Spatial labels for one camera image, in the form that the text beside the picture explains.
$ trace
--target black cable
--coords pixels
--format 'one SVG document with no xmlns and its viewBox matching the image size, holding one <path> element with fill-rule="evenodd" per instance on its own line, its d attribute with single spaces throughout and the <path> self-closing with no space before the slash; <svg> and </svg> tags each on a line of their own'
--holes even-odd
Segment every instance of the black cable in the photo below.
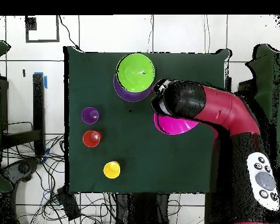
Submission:
<svg viewBox="0 0 280 224">
<path fill-rule="evenodd" d="M 112 204 L 111 204 L 111 196 L 110 196 L 110 194 L 108 194 L 108 198 L 109 198 L 109 203 L 110 203 L 110 209 L 113 209 Z"/>
<path fill-rule="evenodd" d="M 25 122 L 9 123 L 8 125 L 12 125 L 12 124 L 25 124 L 25 123 L 29 123 L 29 124 L 31 125 L 31 130 L 33 130 L 33 125 L 32 125 L 32 123 L 31 123 L 31 122 L 27 122 L 27 121 L 25 121 Z"/>
<path fill-rule="evenodd" d="M 203 30 L 204 30 L 204 52 L 207 53 L 207 47 L 206 47 L 206 42 L 207 42 L 207 38 L 206 38 L 206 34 L 205 34 L 205 15 L 204 15 L 204 19 L 203 19 Z"/>
<path fill-rule="evenodd" d="M 112 217 L 114 218 L 114 220 L 116 220 L 116 221 L 120 221 L 120 222 L 122 222 L 123 223 L 123 221 L 121 220 L 121 219 L 119 219 L 118 217 L 116 217 L 116 216 L 114 216 L 114 214 L 112 213 L 112 211 L 108 208 L 108 206 L 105 204 L 105 203 L 102 203 L 101 204 L 101 210 L 102 210 L 102 206 L 103 205 L 105 205 L 106 206 L 106 208 L 107 208 L 107 210 L 109 211 L 109 213 L 112 215 Z"/>
<path fill-rule="evenodd" d="M 38 177 L 40 178 L 40 186 L 41 186 L 42 189 L 45 191 L 46 189 L 43 187 L 43 182 L 42 182 L 42 179 L 41 179 L 39 173 L 38 173 L 37 171 L 35 171 L 35 172 L 36 172 L 36 174 L 38 175 Z"/>
<path fill-rule="evenodd" d="M 180 205 L 180 203 L 178 202 L 178 200 L 174 200 L 174 199 L 173 199 L 173 200 L 169 200 L 169 201 L 168 201 L 168 204 L 169 204 L 169 202 L 171 202 L 171 201 L 176 201 L 176 202 L 178 203 L 178 210 L 177 210 L 177 212 L 175 212 L 175 213 L 168 214 L 168 216 L 173 216 L 173 215 L 179 213 L 180 208 L 181 208 L 181 205 Z"/>
<path fill-rule="evenodd" d="M 63 24 L 63 22 L 62 22 L 62 20 L 61 20 L 61 16 L 60 16 L 60 15 L 58 15 L 58 16 L 59 16 L 61 25 L 63 25 L 63 26 L 67 29 L 67 31 L 68 31 L 69 40 L 75 45 L 75 47 L 76 47 L 78 50 L 81 50 L 81 49 L 79 48 L 79 46 L 77 46 L 77 45 L 72 41 L 72 39 L 71 39 L 71 34 L 70 34 L 68 28 L 66 27 L 66 25 Z"/>
<path fill-rule="evenodd" d="M 151 23 L 151 25 L 152 25 L 152 27 L 153 27 L 153 24 L 152 24 L 152 16 L 150 17 L 150 23 Z M 150 33 L 149 33 L 147 52 L 148 52 L 148 49 L 149 49 L 149 40 L 151 39 L 150 37 L 151 37 L 152 32 L 153 32 L 153 29 L 152 29 L 152 30 L 150 31 Z"/>
</svg>

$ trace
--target floor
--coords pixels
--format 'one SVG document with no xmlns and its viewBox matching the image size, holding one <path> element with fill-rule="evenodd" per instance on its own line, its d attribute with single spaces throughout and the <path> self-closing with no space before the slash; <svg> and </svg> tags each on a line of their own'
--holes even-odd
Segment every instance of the floor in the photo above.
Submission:
<svg viewBox="0 0 280 224">
<path fill-rule="evenodd" d="M 56 17 L 36 16 L 37 30 L 29 31 L 30 40 L 56 39 Z M 47 77 L 45 89 L 45 133 L 47 148 L 64 134 L 64 63 L 63 46 L 72 46 L 67 29 L 59 24 L 59 43 L 26 43 L 24 16 L 0 16 L 0 40 L 11 45 L 7 55 L 0 58 L 0 73 L 9 81 L 8 118 L 9 123 L 33 121 L 32 74 L 43 72 Z M 214 53 L 229 48 L 233 55 L 229 64 L 232 77 L 232 91 L 237 90 L 241 81 L 251 79 L 252 73 L 245 62 L 252 59 L 254 46 L 267 43 L 280 51 L 280 28 L 270 15 L 155 15 L 152 32 L 151 15 L 117 16 L 61 16 L 68 28 L 71 40 L 83 51 L 97 52 L 147 52 L 170 51 L 171 53 Z M 9 132 L 29 130 L 30 125 L 9 126 Z M 31 149 L 21 146 L 19 151 L 29 155 Z M 6 150 L 2 165 L 18 159 L 17 152 Z M 56 188 L 64 185 L 64 163 L 59 155 L 63 152 L 59 143 L 50 149 L 48 166 L 56 162 Z M 21 224 L 30 224 L 33 215 L 46 201 L 51 188 L 51 179 L 39 165 L 38 175 L 31 181 L 21 183 L 16 199 L 16 211 Z M 102 222 L 109 224 L 110 214 L 105 207 L 103 194 L 81 193 L 75 195 L 82 213 L 106 215 Z M 204 194 L 172 194 L 168 213 L 170 224 L 204 224 Z M 59 206 L 60 217 L 64 211 Z M 49 219 L 34 218 L 33 224 L 92 224 L 95 220 L 85 216 L 75 222 L 66 218 L 61 222 L 56 213 L 49 209 Z"/>
</svg>

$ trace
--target yellow cup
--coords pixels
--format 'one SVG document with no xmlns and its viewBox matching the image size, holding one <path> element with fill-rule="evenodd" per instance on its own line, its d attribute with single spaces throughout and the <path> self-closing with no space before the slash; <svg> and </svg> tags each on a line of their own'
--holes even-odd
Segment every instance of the yellow cup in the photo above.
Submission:
<svg viewBox="0 0 280 224">
<path fill-rule="evenodd" d="M 104 174 L 109 179 L 117 178 L 120 174 L 120 165 L 118 162 L 108 162 L 104 166 Z"/>
</svg>

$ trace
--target red cup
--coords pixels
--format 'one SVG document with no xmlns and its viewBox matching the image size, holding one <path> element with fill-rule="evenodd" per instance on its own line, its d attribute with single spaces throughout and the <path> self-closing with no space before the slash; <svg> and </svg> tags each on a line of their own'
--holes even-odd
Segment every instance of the red cup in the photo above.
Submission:
<svg viewBox="0 0 280 224">
<path fill-rule="evenodd" d="M 94 148 L 99 144 L 101 138 L 101 133 L 98 131 L 86 131 L 83 135 L 83 143 L 89 148 Z"/>
</svg>

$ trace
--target black stand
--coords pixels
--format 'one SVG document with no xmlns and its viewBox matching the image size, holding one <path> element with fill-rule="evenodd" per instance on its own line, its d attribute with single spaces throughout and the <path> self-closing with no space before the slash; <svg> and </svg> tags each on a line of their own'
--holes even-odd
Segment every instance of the black stand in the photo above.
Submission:
<svg viewBox="0 0 280 224">
<path fill-rule="evenodd" d="M 2 130 L 8 129 L 8 108 L 7 108 L 7 89 L 8 81 L 0 77 L 1 86 L 1 106 L 2 106 Z M 16 145 L 34 142 L 36 156 L 45 153 L 44 144 L 44 90 L 43 76 L 33 75 L 33 129 L 32 131 L 18 132 L 12 134 L 2 134 L 1 147 L 8 149 Z"/>
</svg>

